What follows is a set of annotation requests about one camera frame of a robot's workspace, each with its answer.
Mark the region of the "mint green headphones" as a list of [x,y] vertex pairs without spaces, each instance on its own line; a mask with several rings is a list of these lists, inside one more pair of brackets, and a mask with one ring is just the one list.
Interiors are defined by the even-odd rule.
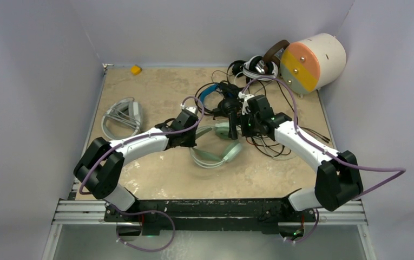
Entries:
[[242,143],[229,137],[229,123],[201,126],[196,130],[197,146],[189,149],[192,160],[202,168],[230,163],[242,151]]

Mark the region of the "white grey headphones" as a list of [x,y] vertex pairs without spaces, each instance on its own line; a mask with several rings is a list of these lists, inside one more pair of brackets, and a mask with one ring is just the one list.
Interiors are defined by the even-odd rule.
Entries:
[[[133,97],[124,98],[114,103],[101,118],[101,129],[103,134],[112,140],[121,140],[133,137],[141,132],[143,116],[142,107]],[[130,129],[130,134],[117,136],[107,126],[107,122],[114,120]]]

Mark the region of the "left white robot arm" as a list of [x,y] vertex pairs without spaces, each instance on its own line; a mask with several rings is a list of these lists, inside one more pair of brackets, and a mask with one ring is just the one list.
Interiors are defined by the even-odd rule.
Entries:
[[137,218],[137,198],[119,184],[124,166],[146,155],[175,147],[194,147],[199,124],[195,107],[183,108],[175,119],[166,120],[150,130],[130,138],[92,141],[73,170],[74,176],[96,199],[103,199],[117,208],[127,222]]

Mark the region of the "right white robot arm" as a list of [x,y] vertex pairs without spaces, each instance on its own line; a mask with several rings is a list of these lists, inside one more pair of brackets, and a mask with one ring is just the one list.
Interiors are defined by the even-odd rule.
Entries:
[[311,208],[334,211],[363,192],[353,153],[339,152],[320,143],[299,127],[295,119],[275,113],[263,95],[239,93],[238,100],[242,106],[237,115],[242,136],[269,137],[289,148],[316,173],[314,187],[302,188],[284,197],[281,213],[285,219],[295,220],[303,210]]

